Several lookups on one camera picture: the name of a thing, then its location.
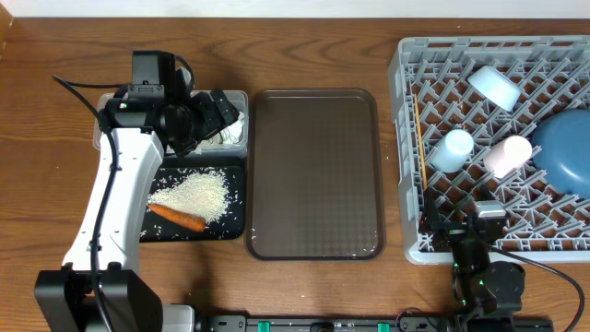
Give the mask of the light blue cup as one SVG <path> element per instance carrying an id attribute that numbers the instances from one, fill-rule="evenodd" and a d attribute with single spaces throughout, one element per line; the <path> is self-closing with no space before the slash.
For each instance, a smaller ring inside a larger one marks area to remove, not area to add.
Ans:
<path id="1" fill-rule="evenodd" d="M 463 129 L 448 132 L 436 145 L 431 165 L 441 172 L 458 172 L 474 148 L 472 136 Z"/>

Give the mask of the dark blue plate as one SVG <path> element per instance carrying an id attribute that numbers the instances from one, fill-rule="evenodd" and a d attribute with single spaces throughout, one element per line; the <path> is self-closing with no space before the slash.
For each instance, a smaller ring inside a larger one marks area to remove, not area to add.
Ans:
<path id="1" fill-rule="evenodd" d="M 546 181 L 558 191 L 589 197 L 589 111 L 567 110 L 539 123 L 531 143 L 541 150 L 533 157 Z"/>

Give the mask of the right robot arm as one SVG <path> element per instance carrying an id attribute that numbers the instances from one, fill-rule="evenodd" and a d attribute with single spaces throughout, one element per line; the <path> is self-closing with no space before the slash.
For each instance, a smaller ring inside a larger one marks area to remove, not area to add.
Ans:
<path id="1" fill-rule="evenodd" d="M 502 234 L 508 213 L 483 191 L 484 200 L 462 221 L 443 220 L 430 189 L 424 192 L 420 228 L 433 235 L 435 246 L 453 256 L 452 281 L 462 308 L 449 319 L 450 331 L 514 331 L 513 314 L 522 309 L 525 271 L 515 263 L 490 260 L 490 245 Z"/>

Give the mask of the light blue bowl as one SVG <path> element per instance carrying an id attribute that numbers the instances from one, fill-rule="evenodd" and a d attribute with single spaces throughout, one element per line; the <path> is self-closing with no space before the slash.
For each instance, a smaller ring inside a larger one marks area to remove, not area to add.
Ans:
<path id="1" fill-rule="evenodd" d="M 521 91 L 508 77 L 490 65 L 482 66 L 467 82 L 486 99 L 506 112 L 511 112 Z"/>

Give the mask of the orange carrot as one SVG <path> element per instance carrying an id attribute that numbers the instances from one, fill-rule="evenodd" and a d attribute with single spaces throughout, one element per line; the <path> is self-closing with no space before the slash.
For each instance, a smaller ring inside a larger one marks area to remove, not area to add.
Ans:
<path id="1" fill-rule="evenodd" d="M 177 211 L 170 207 L 158 204 L 150 204 L 148 207 L 157 215 L 190 231 L 201 232 L 207 226 L 203 218 Z"/>

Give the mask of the white rice pile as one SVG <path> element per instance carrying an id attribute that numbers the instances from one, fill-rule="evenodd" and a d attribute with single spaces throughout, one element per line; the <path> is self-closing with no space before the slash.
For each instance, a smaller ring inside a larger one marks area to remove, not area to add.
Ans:
<path id="1" fill-rule="evenodd" d="M 188 172 L 170 187 L 162 187 L 150 194 L 148 210 L 152 206 L 200 217 L 206 224 L 219 221 L 230 208 L 230 189 L 225 172 L 213 168 L 203 172 Z"/>

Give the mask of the pink cup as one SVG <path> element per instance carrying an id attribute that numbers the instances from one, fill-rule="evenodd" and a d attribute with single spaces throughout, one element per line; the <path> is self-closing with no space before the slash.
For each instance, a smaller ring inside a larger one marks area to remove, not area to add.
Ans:
<path id="1" fill-rule="evenodd" d="M 532 151 L 532 145 L 525 137 L 509 136 L 490 149 L 483 164 L 488 172 L 501 179 L 528 161 Z"/>

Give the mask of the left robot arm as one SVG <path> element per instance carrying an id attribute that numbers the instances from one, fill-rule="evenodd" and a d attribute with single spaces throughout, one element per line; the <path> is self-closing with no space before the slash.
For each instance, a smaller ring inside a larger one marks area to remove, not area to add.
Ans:
<path id="1" fill-rule="evenodd" d="M 87 211 L 61 267 L 40 271 L 34 296 L 52 331 L 206 331 L 187 304 L 164 304 L 139 276 L 148 192 L 171 148 L 181 158 L 238 118 L 221 89 L 194 93 L 192 68 L 164 51 L 135 51 L 132 80 L 101 109 L 59 78 L 94 115 L 100 164 Z"/>

